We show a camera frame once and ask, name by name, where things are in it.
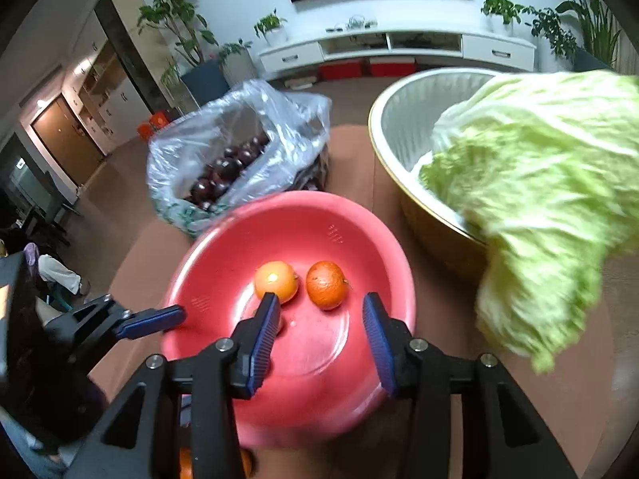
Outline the gold foil basin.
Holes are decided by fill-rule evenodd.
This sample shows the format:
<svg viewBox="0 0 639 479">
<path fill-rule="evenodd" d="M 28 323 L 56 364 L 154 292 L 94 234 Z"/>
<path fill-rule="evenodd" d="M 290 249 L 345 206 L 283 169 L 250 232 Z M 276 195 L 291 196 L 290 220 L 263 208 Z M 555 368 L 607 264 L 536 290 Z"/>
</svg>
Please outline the gold foil basin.
<svg viewBox="0 0 639 479">
<path fill-rule="evenodd" d="M 400 205 L 412 231 L 440 263 L 477 283 L 486 270 L 481 232 L 438 200 L 418 180 L 433 153 L 432 129 L 443 111 L 464 102 L 497 75 L 484 68 L 438 68 L 394 82 L 368 116 L 371 146 L 400 189 Z"/>
</svg>

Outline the right side potted plants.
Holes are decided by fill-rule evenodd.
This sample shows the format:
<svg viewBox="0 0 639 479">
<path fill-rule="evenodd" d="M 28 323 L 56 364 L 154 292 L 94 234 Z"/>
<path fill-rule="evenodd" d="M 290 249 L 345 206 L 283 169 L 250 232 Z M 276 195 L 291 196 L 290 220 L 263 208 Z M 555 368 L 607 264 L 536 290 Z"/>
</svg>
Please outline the right side potted plants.
<svg viewBox="0 0 639 479">
<path fill-rule="evenodd" d="M 548 42 L 550 52 L 577 71 L 613 69 L 622 27 L 604 0 L 558 0 L 553 6 L 529 6 L 513 0 L 484 0 L 481 12 L 505 27 L 526 26 Z"/>
</svg>

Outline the tall plant in blue pot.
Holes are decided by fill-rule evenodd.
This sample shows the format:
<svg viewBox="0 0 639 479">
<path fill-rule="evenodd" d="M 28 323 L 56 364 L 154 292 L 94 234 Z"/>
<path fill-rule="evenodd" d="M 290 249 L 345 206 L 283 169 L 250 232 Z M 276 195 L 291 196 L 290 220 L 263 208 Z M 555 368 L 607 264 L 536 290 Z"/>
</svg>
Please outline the tall plant in blue pot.
<svg viewBox="0 0 639 479">
<path fill-rule="evenodd" d="M 233 85 L 257 77 L 250 42 L 221 44 L 197 0 L 153 0 L 139 9 L 137 30 L 154 29 L 171 40 L 173 58 L 161 76 L 167 89 L 182 83 L 198 106 L 220 99 Z"/>
</svg>

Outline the orange box on floor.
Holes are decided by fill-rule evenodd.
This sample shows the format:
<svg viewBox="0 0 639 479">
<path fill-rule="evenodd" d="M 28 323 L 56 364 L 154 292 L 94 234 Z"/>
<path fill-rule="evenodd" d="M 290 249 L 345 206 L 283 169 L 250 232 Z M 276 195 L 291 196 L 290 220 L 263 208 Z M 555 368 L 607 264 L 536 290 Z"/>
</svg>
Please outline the orange box on floor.
<svg viewBox="0 0 639 479">
<path fill-rule="evenodd" d="M 170 120 L 167 118 L 163 111 L 158 111 L 158 113 L 153 114 L 149 119 L 140 123 L 137 126 L 137 134 L 140 135 L 141 139 L 149 143 L 149 140 L 154 136 L 156 132 L 167 127 L 169 125 Z"/>
</svg>

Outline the small plant white pot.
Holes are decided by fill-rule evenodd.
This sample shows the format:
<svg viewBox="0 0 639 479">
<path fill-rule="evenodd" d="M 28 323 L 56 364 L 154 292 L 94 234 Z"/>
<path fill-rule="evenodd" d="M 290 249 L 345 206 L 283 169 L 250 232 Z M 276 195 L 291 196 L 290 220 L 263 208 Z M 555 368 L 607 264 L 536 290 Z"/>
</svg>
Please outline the small plant white pot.
<svg viewBox="0 0 639 479">
<path fill-rule="evenodd" d="M 287 20 L 274 9 L 254 24 L 254 33 L 262 37 L 270 47 L 280 47 L 288 41 Z"/>
</svg>

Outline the deep orange mandarin in bowl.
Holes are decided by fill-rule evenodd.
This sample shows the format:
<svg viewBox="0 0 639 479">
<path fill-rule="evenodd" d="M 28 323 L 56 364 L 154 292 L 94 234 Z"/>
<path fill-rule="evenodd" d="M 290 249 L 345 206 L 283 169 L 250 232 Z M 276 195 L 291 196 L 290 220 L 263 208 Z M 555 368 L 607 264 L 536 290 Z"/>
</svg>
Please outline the deep orange mandarin in bowl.
<svg viewBox="0 0 639 479">
<path fill-rule="evenodd" d="M 310 301 L 321 310 L 339 307 L 347 298 L 349 282 L 342 269 L 334 262 L 319 261 L 306 273 L 306 293 Z"/>
</svg>

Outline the brown entrance door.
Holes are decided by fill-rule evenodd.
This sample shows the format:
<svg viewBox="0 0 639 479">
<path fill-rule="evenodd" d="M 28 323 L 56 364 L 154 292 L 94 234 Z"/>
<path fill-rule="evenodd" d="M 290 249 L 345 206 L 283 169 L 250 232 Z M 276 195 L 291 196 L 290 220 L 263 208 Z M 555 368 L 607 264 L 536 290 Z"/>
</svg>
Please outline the brown entrance door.
<svg viewBox="0 0 639 479">
<path fill-rule="evenodd" d="M 39 140 L 77 187 L 99 169 L 104 154 L 59 95 L 32 122 Z"/>
</svg>

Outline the napa cabbage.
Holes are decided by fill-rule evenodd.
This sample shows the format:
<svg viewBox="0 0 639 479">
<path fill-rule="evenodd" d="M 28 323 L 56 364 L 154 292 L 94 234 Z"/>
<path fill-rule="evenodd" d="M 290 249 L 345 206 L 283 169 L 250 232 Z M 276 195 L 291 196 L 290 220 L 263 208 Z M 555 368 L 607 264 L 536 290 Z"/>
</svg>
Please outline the napa cabbage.
<svg viewBox="0 0 639 479">
<path fill-rule="evenodd" d="M 485 240 L 479 330 L 549 372 L 584 333 L 607 257 L 638 247 L 638 80 L 490 78 L 435 122 L 418 178 Z"/>
</svg>

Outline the clear plastic bag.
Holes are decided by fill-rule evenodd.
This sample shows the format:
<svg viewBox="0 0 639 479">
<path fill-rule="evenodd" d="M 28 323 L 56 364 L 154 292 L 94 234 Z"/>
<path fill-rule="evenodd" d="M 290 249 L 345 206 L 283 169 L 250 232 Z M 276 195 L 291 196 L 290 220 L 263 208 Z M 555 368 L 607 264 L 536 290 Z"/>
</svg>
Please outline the clear plastic bag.
<svg viewBox="0 0 639 479">
<path fill-rule="evenodd" d="M 146 183 L 158 217 L 192 238 L 251 201 L 322 190 L 330 99 L 248 80 L 154 134 Z"/>
</svg>

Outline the dark purple grapes bunch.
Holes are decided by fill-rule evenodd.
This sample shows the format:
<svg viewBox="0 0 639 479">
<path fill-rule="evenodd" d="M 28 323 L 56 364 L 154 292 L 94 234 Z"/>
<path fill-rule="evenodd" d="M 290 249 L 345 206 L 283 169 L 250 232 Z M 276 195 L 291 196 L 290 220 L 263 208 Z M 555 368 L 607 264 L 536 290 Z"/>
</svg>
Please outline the dark purple grapes bunch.
<svg viewBox="0 0 639 479">
<path fill-rule="evenodd" d="M 205 165 L 204 172 L 196 178 L 186 200 L 201 210 L 210 211 L 263 154 L 270 142 L 270 136 L 261 131 L 244 143 L 225 147 L 220 157 Z"/>
</svg>

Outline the red storage boxes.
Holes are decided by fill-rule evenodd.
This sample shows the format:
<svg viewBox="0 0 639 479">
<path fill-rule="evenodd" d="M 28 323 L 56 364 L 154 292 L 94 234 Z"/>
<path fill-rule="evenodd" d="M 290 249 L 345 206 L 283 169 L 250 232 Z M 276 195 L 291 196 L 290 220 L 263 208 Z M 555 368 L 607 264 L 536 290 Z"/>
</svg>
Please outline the red storage boxes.
<svg viewBox="0 0 639 479">
<path fill-rule="evenodd" d="M 417 71 L 413 57 L 349 58 L 321 64 L 321 80 L 341 80 L 363 77 L 404 77 Z"/>
</svg>

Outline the red plastic colander bowl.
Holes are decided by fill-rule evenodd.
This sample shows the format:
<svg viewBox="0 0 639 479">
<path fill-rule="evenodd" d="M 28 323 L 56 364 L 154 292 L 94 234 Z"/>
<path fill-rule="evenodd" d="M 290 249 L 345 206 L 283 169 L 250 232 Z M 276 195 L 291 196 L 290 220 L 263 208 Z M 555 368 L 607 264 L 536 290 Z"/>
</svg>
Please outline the red plastic colander bowl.
<svg viewBox="0 0 639 479">
<path fill-rule="evenodd" d="M 349 430 L 385 395 L 364 329 L 366 294 L 377 293 L 390 316 L 413 327 L 416 293 L 399 241 L 375 214 L 329 192 L 283 192 L 241 206 L 185 255 L 165 302 L 187 317 L 163 336 L 166 357 L 195 356 L 230 335 L 256 310 L 254 274 L 272 261 L 292 265 L 299 277 L 333 262 L 349 284 L 329 311 L 297 291 L 283 307 L 263 385 L 235 404 L 246 447 L 302 447 Z"/>
</svg>

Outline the pale orange in bowl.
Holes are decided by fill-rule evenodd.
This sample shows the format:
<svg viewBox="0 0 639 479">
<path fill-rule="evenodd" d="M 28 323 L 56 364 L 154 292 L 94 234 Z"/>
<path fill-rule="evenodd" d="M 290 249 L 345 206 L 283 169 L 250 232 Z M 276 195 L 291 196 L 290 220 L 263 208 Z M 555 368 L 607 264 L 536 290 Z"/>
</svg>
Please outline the pale orange in bowl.
<svg viewBox="0 0 639 479">
<path fill-rule="evenodd" d="M 267 262 L 254 274 L 254 294 L 259 299 L 266 293 L 274 293 L 280 303 L 285 304 L 295 297 L 298 288 L 295 270 L 284 261 Z"/>
</svg>

